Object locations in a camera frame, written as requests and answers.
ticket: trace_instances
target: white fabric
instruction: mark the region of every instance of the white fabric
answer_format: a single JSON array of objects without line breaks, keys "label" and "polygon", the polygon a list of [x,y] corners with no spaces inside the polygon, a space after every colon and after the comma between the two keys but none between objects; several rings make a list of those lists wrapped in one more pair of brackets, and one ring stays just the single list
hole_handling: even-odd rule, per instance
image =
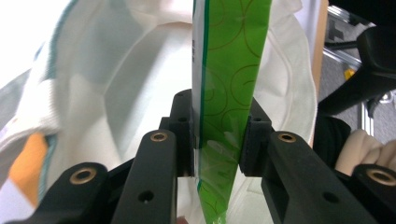
[{"label": "white fabric", "polygon": [[[309,142],[317,102],[306,37],[292,15],[298,5],[273,1],[255,97],[276,130]],[[191,87],[191,10],[191,0],[72,1],[30,74],[14,118],[23,125],[0,133],[0,162],[19,153],[7,143],[37,131],[57,134],[48,186],[83,161],[112,169],[131,159],[169,115],[174,94]],[[178,215],[203,223],[193,181],[179,180]],[[239,173],[230,223],[268,221],[263,205],[260,179]]]},{"label": "white fabric", "polygon": [[24,220],[34,212],[32,205],[23,197],[12,180],[8,179],[4,183],[0,190],[0,199],[7,202],[0,203],[0,223],[9,220]]}]

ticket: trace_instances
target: black chair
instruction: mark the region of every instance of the black chair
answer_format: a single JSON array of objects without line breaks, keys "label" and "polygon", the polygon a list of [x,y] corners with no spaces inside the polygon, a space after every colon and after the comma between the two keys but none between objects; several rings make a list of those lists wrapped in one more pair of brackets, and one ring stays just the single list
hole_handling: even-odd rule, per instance
[{"label": "black chair", "polygon": [[396,89],[396,27],[371,27],[357,38],[361,67],[322,100],[318,110],[335,115],[353,105]]}]

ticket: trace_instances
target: green packaging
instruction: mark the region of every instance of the green packaging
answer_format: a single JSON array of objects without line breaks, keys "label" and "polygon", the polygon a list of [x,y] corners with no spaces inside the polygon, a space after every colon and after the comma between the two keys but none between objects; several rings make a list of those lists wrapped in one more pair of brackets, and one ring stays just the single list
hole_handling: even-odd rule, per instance
[{"label": "green packaging", "polygon": [[206,223],[225,223],[271,0],[195,0],[192,104]]}]

